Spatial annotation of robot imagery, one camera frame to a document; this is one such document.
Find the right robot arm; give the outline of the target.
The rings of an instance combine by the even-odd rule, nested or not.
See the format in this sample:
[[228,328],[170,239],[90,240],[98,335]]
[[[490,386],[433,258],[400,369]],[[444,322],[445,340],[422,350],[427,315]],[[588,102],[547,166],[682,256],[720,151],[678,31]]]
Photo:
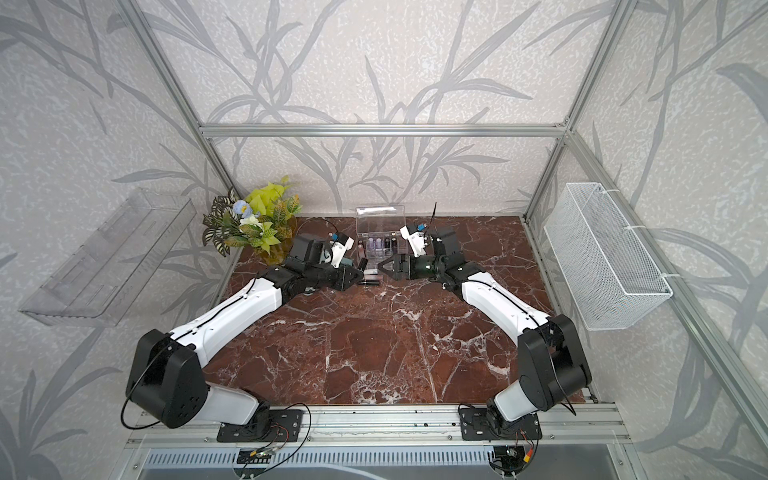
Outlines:
[[539,411],[564,404],[589,386],[592,372],[573,320],[549,315],[508,291],[479,264],[465,258],[452,229],[406,225],[400,235],[408,253],[394,254],[378,269],[396,280],[427,279],[480,310],[514,342],[519,377],[486,406],[498,431],[510,429]]

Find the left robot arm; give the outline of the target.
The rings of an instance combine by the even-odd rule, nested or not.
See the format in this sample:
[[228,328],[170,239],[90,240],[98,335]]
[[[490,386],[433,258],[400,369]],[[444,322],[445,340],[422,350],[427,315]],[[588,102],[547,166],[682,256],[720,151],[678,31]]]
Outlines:
[[216,383],[206,374],[208,365],[295,297],[323,289],[343,292],[361,283],[365,266],[348,256],[355,244],[343,233],[299,235],[280,264],[256,273],[213,309],[168,332],[145,333],[136,345],[124,403],[169,429],[200,421],[244,428],[258,438],[271,433],[269,402]]

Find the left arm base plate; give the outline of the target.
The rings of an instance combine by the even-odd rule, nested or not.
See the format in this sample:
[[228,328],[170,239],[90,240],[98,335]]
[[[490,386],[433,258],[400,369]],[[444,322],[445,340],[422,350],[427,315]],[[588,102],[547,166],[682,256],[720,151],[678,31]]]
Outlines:
[[269,409],[260,407],[245,425],[223,423],[216,441],[238,442],[297,442],[305,411],[301,408]]

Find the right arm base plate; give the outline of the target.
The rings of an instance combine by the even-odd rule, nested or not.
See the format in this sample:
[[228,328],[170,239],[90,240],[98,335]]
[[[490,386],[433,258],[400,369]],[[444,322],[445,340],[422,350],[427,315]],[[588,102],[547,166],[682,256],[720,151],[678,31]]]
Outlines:
[[517,440],[538,441],[542,438],[536,413],[517,420],[506,420],[495,407],[476,407],[460,404],[458,407],[461,436],[465,441]]

